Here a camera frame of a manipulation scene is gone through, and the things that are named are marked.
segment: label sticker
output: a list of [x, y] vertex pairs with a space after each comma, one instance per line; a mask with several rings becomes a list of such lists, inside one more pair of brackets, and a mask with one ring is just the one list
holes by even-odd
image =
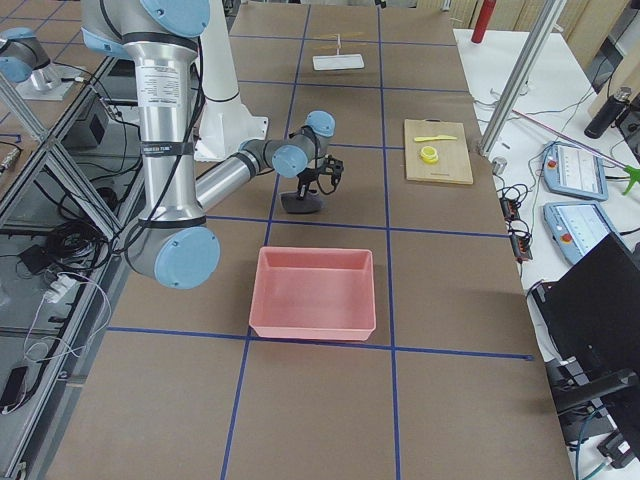
[[170, 67], [136, 67], [138, 106], [180, 107], [180, 74]]

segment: red pole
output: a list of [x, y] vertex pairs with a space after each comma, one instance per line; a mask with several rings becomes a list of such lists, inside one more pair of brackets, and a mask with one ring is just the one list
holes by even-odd
[[473, 36], [471, 41], [473, 43], [480, 43], [484, 38], [484, 32], [487, 31], [489, 20], [493, 15], [493, 9], [496, 6], [497, 0], [484, 0], [482, 2], [482, 8], [480, 9], [480, 15], [478, 15], [478, 21], [476, 22], [476, 28], [473, 30]]

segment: white table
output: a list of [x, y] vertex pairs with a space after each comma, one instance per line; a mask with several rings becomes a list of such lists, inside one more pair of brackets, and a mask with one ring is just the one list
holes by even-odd
[[[469, 83], [469, 91], [476, 100], [493, 103], [496, 97], [492, 94], [492, 89], [498, 93], [504, 89], [528, 34], [526, 32], [488, 31], [483, 42], [479, 45], [471, 42], [471, 34], [471, 30], [455, 30], [458, 50]], [[514, 108], [523, 113], [562, 110], [577, 103], [587, 92], [592, 92], [588, 79], [562, 36], [554, 33], [550, 36], [529, 76], [528, 93], [518, 99]], [[574, 107], [562, 113], [539, 114], [535, 118], [556, 130], [561, 130], [575, 112], [563, 133], [609, 154], [609, 149], [622, 140], [617, 129], [609, 129], [597, 140], [589, 139], [583, 134], [584, 128], [591, 121], [587, 109], [595, 97], [595, 93], [592, 93], [584, 103], [578, 106], [577, 111]], [[488, 120], [491, 117], [492, 109], [479, 103], [476, 103], [475, 108], [480, 128], [484, 131], [486, 122], [481, 120]], [[527, 120], [511, 120], [507, 122], [499, 141], [490, 152], [489, 158], [504, 157], [507, 159], [507, 168], [502, 175], [506, 185], [525, 183], [531, 186], [534, 179], [529, 173], [527, 161], [534, 155], [541, 153], [545, 145], [554, 140], [556, 137], [553, 134]], [[614, 157], [624, 163], [637, 166], [635, 157], [625, 143], [615, 147]], [[539, 170], [541, 159], [536, 159], [532, 166], [534, 171]], [[607, 175], [625, 176], [624, 172], [617, 168], [606, 170]], [[522, 286], [524, 289], [528, 289], [542, 279], [557, 280], [571, 266], [564, 259], [544, 226], [542, 206], [548, 202], [577, 199], [551, 193], [546, 188], [544, 181], [541, 179], [539, 181], [542, 181], [542, 184], [535, 203], [535, 194], [529, 194], [520, 208], [520, 216], [530, 226], [533, 226], [533, 261], [523, 264]], [[496, 187], [501, 186], [501, 181], [496, 179]], [[603, 207], [618, 231], [632, 230], [640, 226], [640, 185], [636, 185], [626, 196], [622, 195], [626, 188], [626, 182], [608, 182], [608, 188], [609, 199], [603, 203]], [[627, 235], [623, 239], [627, 246], [633, 249], [635, 244], [640, 241], [640, 232]], [[551, 345], [544, 321], [532, 300], [529, 300], [529, 310], [536, 326], [538, 342], [545, 361], [557, 357], [558, 354]], [[594, 437], [582, 447], [580, 452], [581, 477], [586, 476], [603, 460], [595, 446], [604, 437]], [[570, 453], [570, 457], [573, 462], [574, 454]], [[640, 462], [633, 460], [623, 470], [607, 467], [596, 478], [601, 480], [638, 479], [640, 478]]]

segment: screen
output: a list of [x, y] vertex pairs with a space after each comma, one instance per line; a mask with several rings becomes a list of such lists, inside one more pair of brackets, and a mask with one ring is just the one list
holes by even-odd
[[558, 145], [560, 184], [574, 190], [601, 193], [598, 160], [579, 148]]
[[593, 205], [559, 205], [557, 210], [583, 256], [610, 231]]
[[[607, 235], [546, 295], [549, 333], [563, 358], [574, 356], [591, 380], [623, 368], [640, 375], [640, 264]], [[640, 458], [640, 388], [603, 397]]]

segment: yellow knife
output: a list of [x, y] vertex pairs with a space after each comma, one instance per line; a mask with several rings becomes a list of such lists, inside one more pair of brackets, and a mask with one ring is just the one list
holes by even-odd
[[414, 142], [431, 142], [433, 140], [457, 140], [458, 137], [451, 135], [436, 135], [435, 137], [414, 137]]

